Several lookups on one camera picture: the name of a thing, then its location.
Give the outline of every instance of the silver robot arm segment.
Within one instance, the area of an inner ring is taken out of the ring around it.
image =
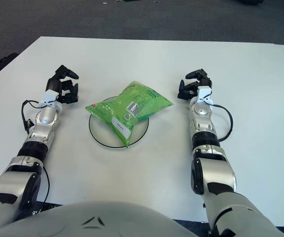
[[[193,144],[191,188],[202,196],[213,237],[282,237],[280,232],[243,195],[236,193],[234,171],[221,148],[211,121],[212,82],[201,69],[181,81],[178,98],[190,100],[190,134]]]
[[[73,86],[71,80],[60,82],[66,76],[78,78],[62,65],[48,80],[43,101],[38,105],[41,110],[35,117],[35,125],[29,128],[28,123],[24,123],[29,134],[18,155],[0,176],[0,227],[16,220],[22,211],[31,209],[36,202],[43,162],[54,139],[58,114],[62,111],[61,102],[78,101],[77,84]],[[62,90],[70,93],[62,95]]]

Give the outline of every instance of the white table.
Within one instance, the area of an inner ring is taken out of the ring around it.
[[[61,64],[79,75],[79,102],[64,105],[47,155],[48,202],[127,201],[170,218],[206,221],[203,201],[190,187],[188,103],[177,99],[180,80],[203,68],[213,81],[212,99],[234,118],[232,135],[221,145],[237,191],[284,226],[284,46],[41,37],[0,72],[0,174],[26,138],[22,102],[40,100]],[[117,95],[133,80],[174,105],[150,118],[145,137],[133,147],[102,147],[89,133],[85,106]],[[25,109],[27,118],[36,113]],[[228,120],[213,110],[219,136]],[[43,174],[38,200],[46,189]]]

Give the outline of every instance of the barcode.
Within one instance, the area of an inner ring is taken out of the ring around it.
[[[128,107],[127,107],[127,111],[128,111],[129,113],[131,113],[134,117],[137,116],[138,110],[139,110],[139,107],[138,107],[138,105],[137,105],[136,103],[134,103],[134,102],[131,102],[131,103],[128,105]]]

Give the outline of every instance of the green plastic bag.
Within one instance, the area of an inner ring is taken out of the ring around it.
[[[132,130],[138,121],[171,105],[172,102],[155,90],[134,81],[113,101],[92,104],[86,110],[108,124],[128,147]]]

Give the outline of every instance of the black bag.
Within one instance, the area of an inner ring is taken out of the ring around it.
[[[0,71],[6,67],[11,61],[13,61],[19,54],[18,53],[11,53],[6,57],[3,57],[0,60]]]

